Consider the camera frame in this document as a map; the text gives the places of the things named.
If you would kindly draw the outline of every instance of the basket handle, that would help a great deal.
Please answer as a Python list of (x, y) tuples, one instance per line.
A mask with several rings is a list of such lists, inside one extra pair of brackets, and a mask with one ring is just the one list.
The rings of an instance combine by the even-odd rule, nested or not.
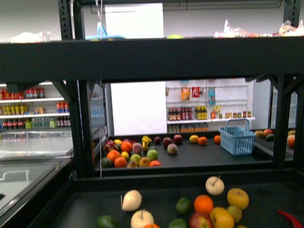
[(249, 120), (248, 119), (237, 119), (237, 120), (234, 120), (234, 119), (231, 119), (231, 120), (228, 120), (227, 123), (226, 123), (226, 126), (225, 126), (225, 132), (227, 132), (227, 126), (228, 126), (228, 123), (231, 122), (231, 121), (240, 121), (240, 120), (245, 120), (247, 123), (246, 123), (246, 127), (245, 127), (245, 130), (246, 131), (249, 131)]

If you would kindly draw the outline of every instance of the red chili pepper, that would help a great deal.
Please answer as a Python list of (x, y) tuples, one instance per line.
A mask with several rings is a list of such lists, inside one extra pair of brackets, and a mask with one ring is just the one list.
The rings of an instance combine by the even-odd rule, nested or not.
[(290, 221), (294, 228), (303, 228), (301, 223), (295, 218), (295, 216), (282, 210), (276, 210), (276, 211), (279, 214), (283, 215), (288, 221)]

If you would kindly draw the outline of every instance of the lemon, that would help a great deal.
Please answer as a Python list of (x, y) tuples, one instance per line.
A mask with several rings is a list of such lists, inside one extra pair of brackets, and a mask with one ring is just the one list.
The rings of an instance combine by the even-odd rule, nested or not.
[(190, 143), (198, 143), (199, 137), (196, 134), (194, 134), (194, 135), (190, 136), (189, 140), (190, 140)]
[(129, 159), (129, 154), (128, 154), (128, 152), (126, 152), (126, 151), (122, 152), (121, 156), (122, 156), (123, 158), (125, 158), (126, 160)]
[(116, 144), (122, 144), (122, 141), (121, 141), (120, 139), (115, 139), (114, 142), (115, 142)]

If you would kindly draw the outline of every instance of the orange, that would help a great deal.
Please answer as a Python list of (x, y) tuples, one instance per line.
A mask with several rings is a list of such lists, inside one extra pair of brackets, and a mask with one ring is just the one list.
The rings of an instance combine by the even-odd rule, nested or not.
[(209, 215), (213, 209), (213, 201), (207, 195), (200, 195), (194, 200), (194, 210), (197, 213)]
[(161, 227), (156, 224), (149, 224), (149, 225), (144, 226), (143, 228), (161, 228)]
[(200, 137), (199, 140), (198, 140), (198, 144), (201, 145), (201, 146), (206, 145), (207, 144), (207, 138), (205, 136)]
[(220, 135), (216, 135), (216, 136), (214, 136), (214, 143), (215, 144), (220, 144)]
[(133, 150), (133, 145), (128, 141), (123, 141), (120, 148), (122, 151), (127, 151), (128, 153), (131, 153), (131, 151)]
[(116, 168), (122, 168), (127, 166), (127, 160), (123, 157), (119, 157), (115, 159), (114, 166)]
[(120, 153), (117, 150), (111, 150), (106, 157), (109, 158), (114, 164), (115, 159), (120, 157)]
[(290, 146), (290, 148), (294, 148), (295, 147), (295, 136), (294, 135), (290, 135), (287, 138), (287, 143)]

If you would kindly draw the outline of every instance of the white board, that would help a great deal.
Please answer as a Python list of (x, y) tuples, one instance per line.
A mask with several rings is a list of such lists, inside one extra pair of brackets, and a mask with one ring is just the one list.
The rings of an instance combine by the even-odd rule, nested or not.
[(165, 82), (111, 84), (114, 135), (167, 132)]

